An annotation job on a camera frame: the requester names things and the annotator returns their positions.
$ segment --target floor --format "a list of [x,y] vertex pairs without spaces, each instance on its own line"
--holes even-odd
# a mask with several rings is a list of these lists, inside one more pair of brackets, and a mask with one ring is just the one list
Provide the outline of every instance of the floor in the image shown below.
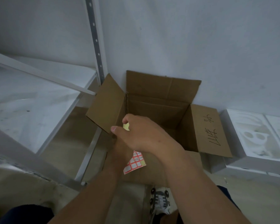
[[[94,134],[84,109],[74,109],[62,129],[48,146],[42,157],[74,177]],[[102,168],[106,148],[105,135],[99,139],[86,170],[84,181],[93,178]],[[280,224],[280,187],[239,180],[214,174],[212,181],[226,187],[232,199],[253,224]],[[151,186],[120,182],[105,223],[147,224]],[[10,208],[22,204],[40,204],[52,201],[55,212],[60,211],[78,192],[47,182],[26,173],[0,169],[0,216]],[[171,211],[177,207],[170,198]]]

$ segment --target white wall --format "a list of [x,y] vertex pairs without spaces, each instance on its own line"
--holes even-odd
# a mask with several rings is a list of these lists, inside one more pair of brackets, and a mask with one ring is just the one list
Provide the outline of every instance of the white wall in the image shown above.
[[0,52],[95,68],[83,0],[0,0]]
[[280,116],[280,0],[100,0],[108,71],[200,79],[195,104]]

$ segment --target open cardboard box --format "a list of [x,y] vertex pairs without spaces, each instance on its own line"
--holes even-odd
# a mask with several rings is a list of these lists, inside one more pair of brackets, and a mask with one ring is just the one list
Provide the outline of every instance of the open cardboard box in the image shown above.
[[[200,165],[200,154],[232,157],[216,109],[191,104],[200,80],[169,78],[127,71],[127,93],[110,74],[105,78],[86,116],[111,134],[127,113],[149,117],[179,142]],[[143,153],[146,166],[123,176],[126,181],[168,187],[162,165]]]

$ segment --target forearm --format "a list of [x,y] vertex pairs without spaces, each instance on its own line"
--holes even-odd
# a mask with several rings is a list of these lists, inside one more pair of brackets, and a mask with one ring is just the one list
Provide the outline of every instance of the forearm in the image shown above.
[[178,144],[160,156],[184,223],[250,223]]
[[109,163],[49,224],[104,223],[125,164],[121,160]]

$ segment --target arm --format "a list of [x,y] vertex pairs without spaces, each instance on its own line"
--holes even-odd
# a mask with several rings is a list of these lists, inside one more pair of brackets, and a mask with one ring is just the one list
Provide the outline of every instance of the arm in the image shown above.
[[114,126],[112,132],[131,149],[151,152],[161,161],[184,223],[250,223],[160,126],[131,114],[122,122],[129,122],[130,131]]
[[116,186],[133,151],[117,140],[105,168],[49,224],[104,223]]

